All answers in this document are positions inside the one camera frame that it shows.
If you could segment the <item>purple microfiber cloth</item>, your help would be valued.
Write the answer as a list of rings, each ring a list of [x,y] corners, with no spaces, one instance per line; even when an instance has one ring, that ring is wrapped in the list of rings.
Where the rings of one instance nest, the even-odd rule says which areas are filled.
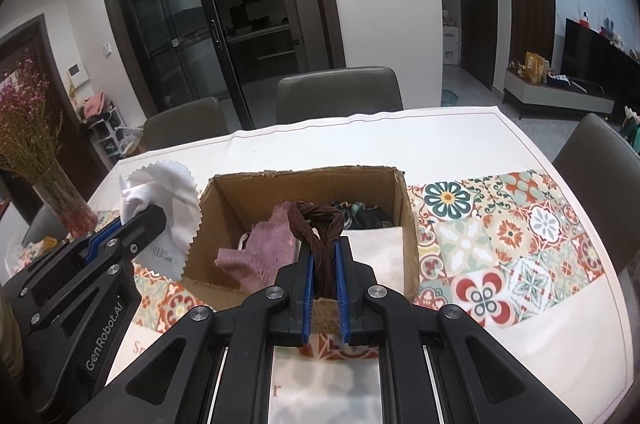
[[[215,265],[239,282],[245,292],[273,285],[283,266],[297,259],[299,242],[288,223],[291,202],[276,205],[268,221],[254,225],[244,250],[220,248]]]

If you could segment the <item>patterned tablecloth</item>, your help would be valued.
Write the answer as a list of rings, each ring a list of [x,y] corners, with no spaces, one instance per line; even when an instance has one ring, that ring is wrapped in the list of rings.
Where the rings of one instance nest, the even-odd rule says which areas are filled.
[[[413,300],[464,309],[585,423],[603,423],[634,379],[629,317],[608,252],[544,154],[495,108],[353,115],[201,140],[119,162],[92,195],[158,161],[185,165],[201,195],[217,175],[393,167],[416,220]]]

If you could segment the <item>black white patterned pouch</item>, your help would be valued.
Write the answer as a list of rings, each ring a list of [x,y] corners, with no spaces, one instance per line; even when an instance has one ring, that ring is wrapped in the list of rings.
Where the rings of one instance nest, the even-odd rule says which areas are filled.
[[[238,250],[242,251],[246,248],[247,246],[247,241],[248,239],[250,239],[250,232],[248,231],[247,233],[243,233],[239,242],[238,242]]]

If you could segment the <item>white lens cloth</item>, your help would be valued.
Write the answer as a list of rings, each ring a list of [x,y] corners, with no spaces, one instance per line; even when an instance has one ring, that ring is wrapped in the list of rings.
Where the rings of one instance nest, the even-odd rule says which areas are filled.
[[[120,222],[143,229],[134,261],[170,280],[182,278],[202,221],[198,189],[189,169],[158,161],[119,181]]]

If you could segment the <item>low tv cabinet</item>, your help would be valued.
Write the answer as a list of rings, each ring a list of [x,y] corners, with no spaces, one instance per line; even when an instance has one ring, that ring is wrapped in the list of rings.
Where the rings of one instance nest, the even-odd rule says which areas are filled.
[[[545,84],[532,84],[511,70],[506,70],[503,83],[503,101],[518,106],[520,115],[529,113],[577,113],[592,112],[609,115],[614,110],[614,100],[567,88],[554,88]]]

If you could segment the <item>glass vase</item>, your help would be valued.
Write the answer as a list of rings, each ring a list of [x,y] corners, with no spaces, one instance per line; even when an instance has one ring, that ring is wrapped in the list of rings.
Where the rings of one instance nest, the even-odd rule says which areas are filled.
[[[88,206],[58,161],[54,161],[40,176],[34,189],[72,237],[96,229],[98,215]]]

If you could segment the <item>grey chair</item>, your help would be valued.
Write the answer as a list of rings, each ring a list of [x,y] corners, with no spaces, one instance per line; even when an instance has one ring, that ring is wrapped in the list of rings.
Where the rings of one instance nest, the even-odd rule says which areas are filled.
[[[350,67],[296,74],[277,86],[277,122],[292,124],[404,109],[395,72]]]
[[[590,113],[552,164],[596,227],[615,270],[625,269],[639,252],[639,156]]]
[[[218,100],[206,97],[153,115],[143,125],[140,144],[150,151],[228,134]]]

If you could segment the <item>dried pink flowers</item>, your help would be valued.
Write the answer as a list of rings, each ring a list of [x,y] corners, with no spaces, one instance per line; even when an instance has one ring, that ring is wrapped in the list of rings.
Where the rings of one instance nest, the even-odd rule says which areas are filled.
[[[47,111],[49,83],[32,57],[1,82],[1,169],[37,183],[58,158],[62,113]]]

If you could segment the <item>black television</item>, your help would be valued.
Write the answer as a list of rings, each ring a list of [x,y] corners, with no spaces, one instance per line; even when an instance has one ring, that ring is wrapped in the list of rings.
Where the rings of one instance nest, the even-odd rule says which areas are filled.
[[[561,72],[598,85],[612,97],[639,95],[639,62],[570,18],[565,23]]]

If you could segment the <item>grey chair back centre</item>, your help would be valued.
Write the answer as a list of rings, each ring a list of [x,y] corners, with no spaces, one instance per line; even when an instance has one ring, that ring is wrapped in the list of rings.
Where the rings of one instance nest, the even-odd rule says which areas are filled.
[[[350,67],[296,74],[277,86],[277,122],[292,124],[404,109],[395,72]]]

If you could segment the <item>grey chair back left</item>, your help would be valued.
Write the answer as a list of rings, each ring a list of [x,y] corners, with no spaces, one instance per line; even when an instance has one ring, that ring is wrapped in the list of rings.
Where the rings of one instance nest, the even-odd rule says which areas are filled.
[[[218,100],[206,97],[153,115],[143,125],[140,144],[150,151],[228,134]]]

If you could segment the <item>white shoe rack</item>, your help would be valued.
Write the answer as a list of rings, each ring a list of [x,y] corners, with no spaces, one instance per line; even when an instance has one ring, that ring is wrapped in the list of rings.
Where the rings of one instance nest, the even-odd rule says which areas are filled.
[[[137,151],[143,133],[141,127],[127,125],[104,93],[84,99],[78,114],[90,133],[91,144],[109,169]]]

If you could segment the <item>brown cardboard box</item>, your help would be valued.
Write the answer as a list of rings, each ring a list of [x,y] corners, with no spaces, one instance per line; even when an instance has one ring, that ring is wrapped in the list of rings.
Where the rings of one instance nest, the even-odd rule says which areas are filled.
[[[311,249],[312,329],[338,329],[334,243],[349,240],[376,281],[418,295],[419,250],[405,176],[393,167],[342,166],[302,172],[217,175],[200,199],[202,221],[181,284],[222,311],[239,306]]]

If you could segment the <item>black patterned silk scarf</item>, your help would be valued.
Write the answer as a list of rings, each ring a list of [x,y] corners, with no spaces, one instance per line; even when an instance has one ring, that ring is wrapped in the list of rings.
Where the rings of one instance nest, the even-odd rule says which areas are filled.
[[[345,230],[368,230],[394,227],[392,215],[373,204],[362,202],[334,202],[334,209],[343,215]]]

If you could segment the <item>brown hair scrunchie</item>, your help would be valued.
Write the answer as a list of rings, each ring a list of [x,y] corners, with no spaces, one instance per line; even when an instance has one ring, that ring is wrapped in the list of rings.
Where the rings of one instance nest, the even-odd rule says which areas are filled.
[[[288,207],[292,235],[308,245],[314,259],[312,288],[316,300],[335,300],[335,242],[343,232],[343,215],[325,204],[295,201]]]

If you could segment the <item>glass sliding door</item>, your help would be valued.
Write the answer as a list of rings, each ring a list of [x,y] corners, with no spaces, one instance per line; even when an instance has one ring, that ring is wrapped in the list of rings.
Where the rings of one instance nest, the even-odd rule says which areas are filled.
[[[105,0],[146,115],[213,97],[230,126],[276,120],[278,83],[345,63],[336,0]]]

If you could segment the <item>grey chair right side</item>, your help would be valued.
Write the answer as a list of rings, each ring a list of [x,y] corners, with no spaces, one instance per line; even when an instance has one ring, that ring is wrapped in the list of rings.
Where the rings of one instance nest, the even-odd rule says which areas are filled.
[[[552,164],[596,227],[615,270],[625,269],[639,252],[639,156],[590,113]]]

